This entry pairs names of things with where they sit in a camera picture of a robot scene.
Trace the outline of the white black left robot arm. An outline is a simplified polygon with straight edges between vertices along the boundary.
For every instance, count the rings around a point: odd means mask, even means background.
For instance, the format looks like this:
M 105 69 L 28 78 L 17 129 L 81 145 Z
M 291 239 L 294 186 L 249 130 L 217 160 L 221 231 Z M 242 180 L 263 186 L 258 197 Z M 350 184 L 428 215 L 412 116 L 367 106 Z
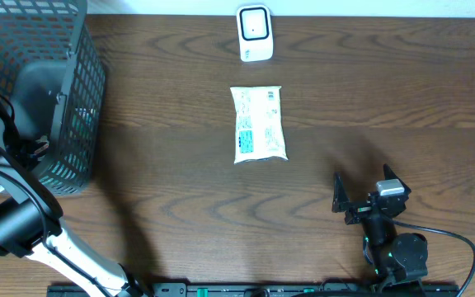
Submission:
M 153 295 L 121 264 L 93 250 L 67 226 L 58 201 L 26 170 L 26 149 L 13 105 L 0 95 L 0 256 L 43 263 L 90 296 Z

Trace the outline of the grey plastic mesh basket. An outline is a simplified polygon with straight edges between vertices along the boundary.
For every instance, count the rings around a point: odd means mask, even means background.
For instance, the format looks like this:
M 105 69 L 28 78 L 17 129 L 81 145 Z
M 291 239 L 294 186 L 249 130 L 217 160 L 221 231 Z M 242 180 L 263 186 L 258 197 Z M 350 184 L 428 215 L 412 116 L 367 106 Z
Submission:
M 0 95 L 22 139 L 49 137 L 29 169 L 56 196 L 82 191 L 92 172 L 106 72 L 86 15 L 86 0 L 0 0 Z M 89 139 L 71 126 L 79 107 L 96 110 Z

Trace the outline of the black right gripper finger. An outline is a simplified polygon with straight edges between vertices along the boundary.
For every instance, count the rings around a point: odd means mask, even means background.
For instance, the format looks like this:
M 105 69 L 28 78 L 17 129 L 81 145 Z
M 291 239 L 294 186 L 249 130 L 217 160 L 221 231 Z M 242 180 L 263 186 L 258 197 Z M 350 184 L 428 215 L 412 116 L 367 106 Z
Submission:
M 383 165 L 383 174 L 386 180 L 397 179 L 404 188 L 405 194 L 410 194 L 412 192 L 411 188 L 386 163 Z
M 345 212 L 350 207 L 350 200 L 346 194 L 346 190 L 341 180 L 339 172 L 334 173 L 334 185 L 333 185 L 333 202 L 332 211 L 334 213 Z

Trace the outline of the white barcode scanner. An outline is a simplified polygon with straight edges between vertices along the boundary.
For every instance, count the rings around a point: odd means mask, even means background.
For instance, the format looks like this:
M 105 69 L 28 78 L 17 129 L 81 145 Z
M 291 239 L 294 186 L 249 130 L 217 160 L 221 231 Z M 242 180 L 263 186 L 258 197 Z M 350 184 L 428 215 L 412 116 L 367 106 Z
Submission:
M 242 62 L 268 60 L 274 53 L 270 9 L 265 5 L 248 5 L 236 13 L 240 59 Z

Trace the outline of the wet wipes pack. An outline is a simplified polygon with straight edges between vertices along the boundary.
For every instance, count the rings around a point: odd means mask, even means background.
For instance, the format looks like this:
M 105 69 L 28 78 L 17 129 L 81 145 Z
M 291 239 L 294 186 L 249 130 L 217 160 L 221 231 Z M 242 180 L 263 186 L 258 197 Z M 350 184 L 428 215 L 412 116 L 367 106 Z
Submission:
M 282 86 L 230 87 L 236 112 L 234 163 L 287 161 L 281 120 Z

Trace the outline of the teal pack in basket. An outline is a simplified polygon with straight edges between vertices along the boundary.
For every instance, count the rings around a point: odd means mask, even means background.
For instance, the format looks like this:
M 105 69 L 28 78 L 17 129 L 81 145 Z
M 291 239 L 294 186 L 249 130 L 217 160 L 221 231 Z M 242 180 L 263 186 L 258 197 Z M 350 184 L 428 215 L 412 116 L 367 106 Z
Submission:
M 95 109 L 76 108 L 71 126 L 83 139 L 89 139 L 94 129 Z

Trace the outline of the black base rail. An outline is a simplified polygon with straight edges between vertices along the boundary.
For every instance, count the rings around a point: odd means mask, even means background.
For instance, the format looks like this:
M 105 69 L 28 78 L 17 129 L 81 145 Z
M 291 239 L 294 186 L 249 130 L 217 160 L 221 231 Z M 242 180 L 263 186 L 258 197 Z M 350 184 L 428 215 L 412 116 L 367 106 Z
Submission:
M 187 285 L 184 283 L 155 283 L 153 295 L 157 297 L 244 297 L 244 296 L 295 296 L 305 293 L 373 293 L 356 283 L 340 281 L 325 282 L 321 285 Z M 391 296 L 455 296 L 459 292 L 457 285 L 418 283 L 396 285 L 383 290 Z

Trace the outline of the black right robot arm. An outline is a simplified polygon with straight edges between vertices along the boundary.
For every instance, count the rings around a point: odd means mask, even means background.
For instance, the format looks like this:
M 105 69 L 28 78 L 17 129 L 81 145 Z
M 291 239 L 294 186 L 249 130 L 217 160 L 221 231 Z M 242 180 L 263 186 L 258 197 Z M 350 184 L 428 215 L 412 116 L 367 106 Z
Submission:
M 376 291 L 417 282 L 428 274 L 426 238 L 418 233 L 399 234 L 393 222 L 406 209 L 412 190 L 389 165 L 383 166 L 383 174 L 384 179 L 376 183 L 376 191 L 370 192 L 364 201 L 351 201 L 340 174 L 336 173 L 332 202 L 332 211 L 343 213 L 347 225 L 362 225 L 363 250 L 376 270 Z

